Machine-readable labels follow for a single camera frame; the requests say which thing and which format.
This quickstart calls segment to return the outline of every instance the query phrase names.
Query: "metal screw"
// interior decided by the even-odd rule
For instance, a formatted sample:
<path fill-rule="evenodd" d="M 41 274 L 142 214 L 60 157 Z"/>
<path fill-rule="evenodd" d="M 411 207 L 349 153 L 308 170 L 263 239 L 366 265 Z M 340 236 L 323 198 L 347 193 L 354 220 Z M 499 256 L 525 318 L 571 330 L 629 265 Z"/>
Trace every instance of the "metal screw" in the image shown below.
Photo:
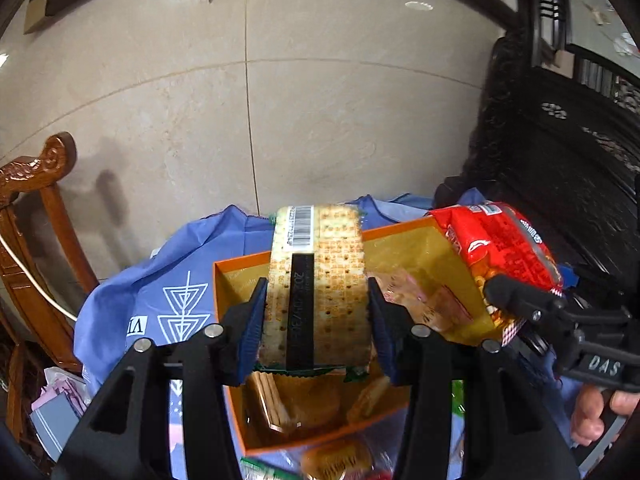
<path fill-rule="evenodd" d="M 151 339 L 147 339 L 146 337 L 138 339 L 135 343 L 133 343 L 133 348 L 136 350 L 136 352 L 146 352 L 151 348 Z"/>
<path fill-rule="evenodd" d="M 411 333 L 416 337 L 429 337 L 431 335 L 431 328 L 418 323 L 411 327 Z"/>
<path fill-rule="evenodd" d="M 204 335 L 207 337 L 218 337 L 225 331 L 224 327 L 218 323 L 204 327 Z"/>
<path fill-rule="evenodd" d="M 493 339 L 485 339 L 482 341 L 482 349 L 485 352 L 489 352 L 489 354 L 497 354 L 500 351 L 500 348 L 502 348 L 500 343 Z"/>

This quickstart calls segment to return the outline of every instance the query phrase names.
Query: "human hand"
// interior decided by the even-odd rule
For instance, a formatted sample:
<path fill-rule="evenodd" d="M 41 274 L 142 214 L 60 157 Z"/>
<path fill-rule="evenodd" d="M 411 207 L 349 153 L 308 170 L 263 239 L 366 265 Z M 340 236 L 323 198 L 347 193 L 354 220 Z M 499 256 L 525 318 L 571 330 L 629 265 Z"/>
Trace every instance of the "human hand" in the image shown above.
<path fill-rule="evenodd" d="M 629 416 L 638 405 L 640 394 L 615 392 L 609 405 L 618 415 Z M 585 384 L 578 394 L 574 414 L 571 416 L 571 438 L 576 444 L 589 446 L 604 433 L 600 415 L 604 410 L 604 398 L 596 386 Z"/>

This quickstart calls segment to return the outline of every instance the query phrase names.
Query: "barcode sticker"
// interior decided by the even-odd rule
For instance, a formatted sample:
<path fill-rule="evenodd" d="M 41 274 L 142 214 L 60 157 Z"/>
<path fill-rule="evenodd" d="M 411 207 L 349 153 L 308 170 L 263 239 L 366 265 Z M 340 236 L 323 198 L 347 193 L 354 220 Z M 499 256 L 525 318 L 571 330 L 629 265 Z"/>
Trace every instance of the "barcode sticker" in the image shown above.
<path fill-rule="evenodd" d="M 289 208 L 287 217 L 287 245 L 293 252 L 314 250 L 314 207 L 304 205 Z"/>
<path fill-rule="evenodd" d="M 468 208 L 473 213 L 479 213 L 482 211 L 487 216 L 497 215 L 498 213 L 502 212 L 502 209 L 491 202 L 487 202 L 485 204 L 470 205 L 468 206 Z"/>

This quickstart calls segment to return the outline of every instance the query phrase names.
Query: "dark wooden furniture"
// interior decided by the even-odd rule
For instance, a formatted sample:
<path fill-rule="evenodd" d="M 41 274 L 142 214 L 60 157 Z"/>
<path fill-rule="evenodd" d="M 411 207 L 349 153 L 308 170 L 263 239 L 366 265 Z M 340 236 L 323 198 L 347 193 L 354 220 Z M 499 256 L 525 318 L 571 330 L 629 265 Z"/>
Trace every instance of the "dark wooden furniture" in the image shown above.
<path fill-rule="evenodd" d="M 78 243 L 57 185 L 75 163 L 75 142 L 70 134 L 63 132 L 49 137 L 38 157 L 20 156 L 0 168 L 0 234 L 49 295 L 24 235 L 17 227 L 13 202 L 20 193 L 40 193 L 78 282 L 86 293 L 91 292 L 98 280 Z M 37 442 L 28 414 L 31 403 L 45 384 L 45 367 L 56 364 L 80 373 L 81 364 L 73 354 L 73 329 L 65 317 L 44 300 L 2 245 L 0 274 L 11 300 L 39 345 L 30 346 L 21 339 L 0 310 L 0 377 L 8 390 L 5 423 L 25 452 L 47 472 L 52 463 Z"/>
<path fill-rule="evenodd" d="M 540 66 L 552 62 L 558 50 L 564 49 L 570 34 L 568 0 L 518 0 L 527 9 L 527 28 L 531 42 L 531 63 Z"/>
<path fill-rule="evenodd" d="M 640 116 L 640 78 L 585 48 L 572 45 L 571 52 L 574 81 Z"/>
<path fill-rule="evenodd" d="M 70 134 L 61 133 L 46 140 L 40 156 L 21 156 L 0 168 L 0 233 L 47 292 L 47 285 L 17 227 L 12 203 L 20 193 L 40 193 L 53 230 L 78 282 L 86 293 L 91 292 L 98 285 L 98 280 L 78 243 L 57 185 L 75 163 L 74 140 Z M 79 372 L 81 364 L 72 351 L 71 325 L 44 300 L 2 247 L 0 272 L 14 305 L 44 351 L 60 367 Z"/>
<path fill-rule="evenodd" d="M 438 188 L 436 203 L 479 187 L 528 216 L 558 260 L 636 290 L 640 116 L 623 97 L 628 79 L 588 69 L 596 88 L 580 79 L 582 59 L 573 79 L 536 66 L 536 12 L 519 0 L 518 27 L 496 43 L 463 173 Z"/>

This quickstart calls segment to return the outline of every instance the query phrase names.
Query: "marble floor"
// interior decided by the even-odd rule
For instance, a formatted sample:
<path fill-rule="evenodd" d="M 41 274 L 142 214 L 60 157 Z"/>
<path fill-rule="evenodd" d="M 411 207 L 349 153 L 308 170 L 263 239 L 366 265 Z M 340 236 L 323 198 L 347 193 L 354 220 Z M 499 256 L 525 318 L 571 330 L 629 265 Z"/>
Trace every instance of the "marble floor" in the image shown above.
<path fill-rule="evenodd" d="M 102 280 L 230 203 L 432 195 L 503 32 L 456 0 L 89 0 L 29 35 L 25 10 L 0 38 L 0 165 L 74 136 L 60 187 Z M 37 197 L 18 210 L 77 308 Z"/>

